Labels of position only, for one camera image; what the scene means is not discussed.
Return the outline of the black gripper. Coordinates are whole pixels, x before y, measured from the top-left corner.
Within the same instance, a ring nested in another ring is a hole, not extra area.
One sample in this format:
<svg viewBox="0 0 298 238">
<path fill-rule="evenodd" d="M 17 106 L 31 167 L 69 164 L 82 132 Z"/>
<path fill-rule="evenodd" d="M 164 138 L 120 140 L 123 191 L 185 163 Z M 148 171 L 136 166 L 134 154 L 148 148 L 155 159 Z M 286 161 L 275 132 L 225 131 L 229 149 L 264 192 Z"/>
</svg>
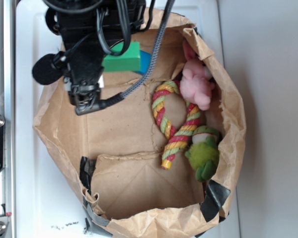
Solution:
<svg viewBox="0 0 298 238">
<path fill-rule="evenodd" d="M 100 98 L 99 79 L 107 55 L 120 56 L 130 46 L 131 35 L 144 22 L 144 0 L 46 0 L 50 30 L 60 35 L 66 69 L 64 82 L 75 112 L 81 116 L 122 101 L 121 96 Z"/>
</svg>

